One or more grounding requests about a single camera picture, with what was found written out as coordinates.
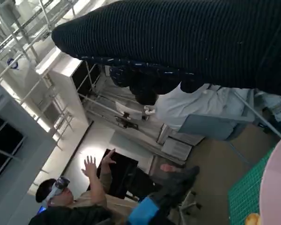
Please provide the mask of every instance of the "dark knit sleeve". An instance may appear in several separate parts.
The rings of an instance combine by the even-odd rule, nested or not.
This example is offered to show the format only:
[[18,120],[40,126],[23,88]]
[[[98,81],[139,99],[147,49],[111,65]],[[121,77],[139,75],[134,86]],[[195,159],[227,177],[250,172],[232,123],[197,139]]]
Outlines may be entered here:
[[79,59],[138,60],[281,93],[281,0],[122,0],[58,26],[52,39]]

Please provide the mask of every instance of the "person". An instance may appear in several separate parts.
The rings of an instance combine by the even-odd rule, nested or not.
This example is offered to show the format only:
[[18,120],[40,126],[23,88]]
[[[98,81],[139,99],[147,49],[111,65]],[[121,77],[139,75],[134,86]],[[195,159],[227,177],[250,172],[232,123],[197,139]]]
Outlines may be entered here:
[[[86,207],[92,205],[103,206],[112,212],[112,220],[116,225],[125,224],[131,211],[138,205],[107,195],[111,182],[111,170],[109,164],[116,162],[111,159],[115,149],[110,151],[101,161],[100,178],[97,177],[96,159],[87,157],[84,160],[85,169],[82,172],[88,177],[90,191],[84,192],[78,199],[74,200],[70,189],[65,188],[60,195],[56,195],[48,202],[48,207],[66,206],[69,208]],[[36,201],[41,203],[50,193],[55,179],[45,180],[40,184],[36,192]]]

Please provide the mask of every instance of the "hand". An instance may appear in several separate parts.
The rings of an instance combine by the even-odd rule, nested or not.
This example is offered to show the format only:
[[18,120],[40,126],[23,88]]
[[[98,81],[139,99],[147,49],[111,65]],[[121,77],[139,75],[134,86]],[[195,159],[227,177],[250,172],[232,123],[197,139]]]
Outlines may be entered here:
[[94,162],[93,162],[93,158],[87,157],[84,160],[84,165],[85,165],[85,170],[81,169],[82,172],[84,173],[84,175],[86,175],[87,177],[91,177],[91,176],[97,176],[97,167],[96,167],[96,158],[94,157]]
[[112,155],[116,152],[116,149],[111,150],[101,161],[102,165],[108,165],[108,164],[116,164],[117,162],[113,161],[111,159]]

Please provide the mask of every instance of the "dark sleeve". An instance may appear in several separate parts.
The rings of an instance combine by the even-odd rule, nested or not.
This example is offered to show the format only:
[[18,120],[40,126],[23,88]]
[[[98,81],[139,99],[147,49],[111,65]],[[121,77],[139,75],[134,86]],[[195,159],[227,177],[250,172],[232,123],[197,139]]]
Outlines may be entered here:
[[29,225],[91,225],[111,218],[111,212],[101,206],[79,208],[52,207],[33,217]]

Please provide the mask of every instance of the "white panel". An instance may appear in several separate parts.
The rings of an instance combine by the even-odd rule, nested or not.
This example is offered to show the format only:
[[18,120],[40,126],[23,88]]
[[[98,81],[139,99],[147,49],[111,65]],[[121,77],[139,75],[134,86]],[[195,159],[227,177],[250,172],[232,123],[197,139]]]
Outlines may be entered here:
[[88,124],[84,109],[71,78],[80,63],[81,60],[65,55],[50,72],[50,78],[53,80],[70,113],[81,122]]
[[192,147],[187,144],[168,138],[163,145],[162,152],[185,161],[191,149]]

